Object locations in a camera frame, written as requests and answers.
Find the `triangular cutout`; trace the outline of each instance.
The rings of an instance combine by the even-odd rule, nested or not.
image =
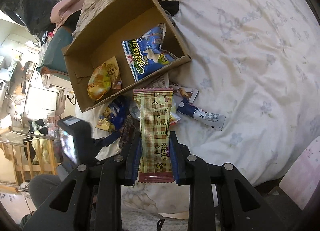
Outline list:
[[[50,203],[50,208],[59,210],[61,212],[67,212],[73,190],[76,186],[76,180],[70,181],[62,191],[55,197],[55,199]]]
[[[238,179],[235,180],[236,189],[240,199],[241,207],[244,212],[260,208],[260,204],[250,194],[250,192],[244,187],[242,182]]]

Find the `white and blue snack wrapper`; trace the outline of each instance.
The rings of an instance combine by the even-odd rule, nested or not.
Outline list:
[[[177,111],[188,115],[202,123],[211,126],[217,131],[221,131],[226,117],[217,113],[208,113],[194,105],[191,105],[186,98],[183,98],[177,107]]]
[[[165,24],[159,24],[137,39],[122,42],[136,82],[176,59],[173,54],[161,49],[164,35]]]

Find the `cardboard box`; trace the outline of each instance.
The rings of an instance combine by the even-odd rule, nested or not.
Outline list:
[[[167,24],[162,48],[179,58],[135,82],[121,42],[136,39],[160,23]],[[143,88],[168,70],[191,60],[182,37],[157,0],[115,0],[82,30],[64,56],[82,112],[110,102],[129,90]],[[116,56],[119,65],[122,89],[118,92],[110,90],[94,102],[88,96],[88,81],[94,69],[112,56]]]

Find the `bed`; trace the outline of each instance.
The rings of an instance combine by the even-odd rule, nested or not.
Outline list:
[[[221,132],[180,114],[171,130],[208,163],[231,162],[253,184],[283,176],[320,135],[320,26],[305,0],[178,0],[173,17],[192,62],[170,81],[200,90],[194,105],[227,117]],[[76,116],[95,126],[104,107]],[[93,128],[93,137],[107,133]],[[117,152],[111,147],[109,154]],[[181,213],[189,188],[122,187],[124,210]]]

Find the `metal bolt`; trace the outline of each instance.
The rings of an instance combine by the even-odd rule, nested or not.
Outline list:
[[[85,166],[84,164],[80,164],[77,168],[79,171],[84,171],[87,169],[87,166]]]
[[[113,160],[114,160],[115,162],[121,162],[121,161],[123,160],[123,156],[121,156],[121,155],[116,155],[116,156],[113,158]]]
[[[233,165],[232,165],[231,163],[226,163],[226,164],[224,165],[224,168],[225,168],[226,170],[233,170]]]
[[[197,157],[193,154],[188,155],[187,160],[190,162],[194,162],[197,159]]]

